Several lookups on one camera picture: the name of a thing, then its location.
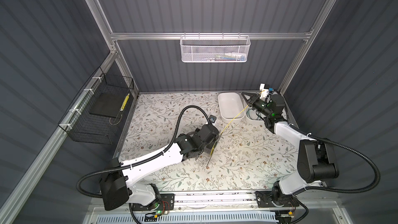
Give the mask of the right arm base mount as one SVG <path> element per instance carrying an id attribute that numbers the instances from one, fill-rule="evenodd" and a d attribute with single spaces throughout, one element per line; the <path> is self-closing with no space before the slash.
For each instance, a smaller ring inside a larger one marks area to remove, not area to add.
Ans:
<path id="1" fill-rule="evenodd" d="M 298 207 L 299 203 L 292 195 L 284 195 L 279 187 L 273 187 L 271 190 L 255 191 L 258 207 Z"/>

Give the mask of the dark grey foam spool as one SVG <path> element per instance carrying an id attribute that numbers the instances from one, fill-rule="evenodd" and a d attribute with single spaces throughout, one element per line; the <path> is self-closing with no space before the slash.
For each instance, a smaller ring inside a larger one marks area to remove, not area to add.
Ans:
<path id="1" fill-rule="evenodd" d="M 217 147 L 217 145 L 218 145 L 219 140 L 220 140 L 221 137 L 222 137 L 222 133 L 217 137 L 217 139 L 216 139 L 215 142 L 214 142 L 214 145 L 213 145 L 213 147 L 212 147 L 212 149 L 211 149 L 211 151 L 210 151 L 210 158 L 209 158 L 208 163 L 207 163 L 207 165 L 206 165 L 207 168 L 209 167 L 209 164 L 210 164 L 210 162 L 211 162 L 211 159 L 212 159 L 212 157 L 213 157 L 213 155 L 214 155 L 215 149 L 216 149 L 216 147 Z"/>

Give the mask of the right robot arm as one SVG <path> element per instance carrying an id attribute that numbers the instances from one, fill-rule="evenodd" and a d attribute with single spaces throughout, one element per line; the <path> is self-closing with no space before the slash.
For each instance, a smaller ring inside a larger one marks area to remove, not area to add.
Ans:
<path id="1" fill-rule="evenodd" d="M 319 187 L 326 179 L 339 176 L 339 168 L 334 148 L 330 144 L 310 138 L 283 117 L 285 99 L 279 94 L 269 94 L 261 99 L 259 93 L 241 93 L 248 107 L 256 111 L 265 127 L 298 149 L 296 172 L 277 181 L 272 187 L 271 199 L 281 206 L 307 187 Z"/>

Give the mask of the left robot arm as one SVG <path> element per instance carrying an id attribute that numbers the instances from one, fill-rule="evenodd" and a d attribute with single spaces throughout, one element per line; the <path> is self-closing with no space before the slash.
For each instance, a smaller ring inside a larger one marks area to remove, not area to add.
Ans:
<path id="1" fill-rule="evenodd" d="M 102 173 L 99 179 L 105 210 L 111 211 L 129 203 L 147 210 L 156 209 L 162 201 L 155 184 L 141 184 L 147 175 L 164 167 L 198 158 L 211 152 L 219 137 L 219 130 L 211 123 L 188 134 L 180 134 L 168 151 L 161 149 L 137 159 L 126 160 L 126 169 Z"/>

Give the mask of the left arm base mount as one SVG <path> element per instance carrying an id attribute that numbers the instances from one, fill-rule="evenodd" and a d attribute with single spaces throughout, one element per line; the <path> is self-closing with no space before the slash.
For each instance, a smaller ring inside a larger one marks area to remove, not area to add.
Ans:
<path id="1" fill-rule="evenodd" d="M 175 194 L 160 194 L 147 206 L 138 203 L 132 204 L 133 211 L 171 211 L 174 209 Z"/>

